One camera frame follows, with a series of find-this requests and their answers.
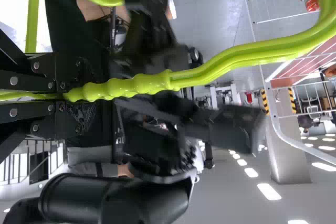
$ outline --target yellow and black warning stripe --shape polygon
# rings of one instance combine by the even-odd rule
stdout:
[[[295,105],[295,100],[294,100],[294,95],[293,95],[293,91],[291,88],[288,88],[288,93],[289,93],[289,99],[290,99],[290,103],[292,106],[292,112],[294,114],[296,114],[296,105]]]
[[[266,115],[269,115],[269,107],[267,103],[267,97],[266,97],[266,92],[264,89],[261,90],[261,96],[262,96],[262,103],[264,104],[265,110],[266,110]]]

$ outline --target green handrail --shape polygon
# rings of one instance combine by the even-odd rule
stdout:
[[[202,66],[159,74],[138,74],[133,79],[111,79],[103,84],[87,83],[64,94],[71,102],[97,99],[111,100],[115,97],[132,97],[140,93],[155,94],[161,90],[204,85],[239,67],[282,62],[302,56],[314,47],[336,35],[336,2],[320,0],[321,15],[318,23],[297,35],[231,47]]]

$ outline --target bolt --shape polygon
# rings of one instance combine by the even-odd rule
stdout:
[[[80,125],[77,125],[76,126],[76,133],[79,133],[80,132]]]
[[[34,62],[33,67],[34,67],[36,70],[39,69],[39,68],[40,68],[40,63],[38,63],[38,62]]]
[[[59,87],[60,87],[61,89],[65,89],[65,83],[64,83],[64,82],[61,82],[61,84],[59,85]]]
[[[38,129],[39,129],[38,125],[37,125],[37,124],[35,124],[35,125],[33,126],[33,131],[34,131],[34,132],[37,132],[37,131],[38,131]]]
[[[48,106],[48,111],[51,112],[54,109],[54,106],[51,104]]]
[[[17,109],[11,109],[9,112],[9,115],[14,118],[17,116]]]
[[[63,103],[61,103],[60,105],[59,105],[59,111],[60,112],[63,112],[64,110],[65,110],[65,106],[64,106],[64,104]]]
[[[19,81],[19,79],[16,76],[11,77],[11,79],[9,80],[9,82],[13,86],[17,85],[18,81]]]

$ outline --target person's hand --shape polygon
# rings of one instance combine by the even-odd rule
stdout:
[[[134,178],[134,175],[128,169],[128,164],[118,165],[118,177],[119,176],[127,176],[129,178]]]

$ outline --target person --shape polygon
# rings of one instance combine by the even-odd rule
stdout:
[[[320,123],[315,123],[309,115],[298,116],[299,127],[304,128],[303,132],[308,133],[308,129],[312,126],[318,126]]]
[[[90,26],[76,0],[45,0],[51,46],[54,52],[74,54],[91,64],[94,82],[105,82],[108,77],[102,70],[98,56],[106,53],[93,37]],[[89,110],[102,109],[99,102],[88,104]],[[88,128],[100,128],[92,116]],[[68,168],[71,173],[98,177],[133,177],[127,164],[112,164],[112,146],[103,133],[88,130],[84,135],[65,139],[68,151]]]

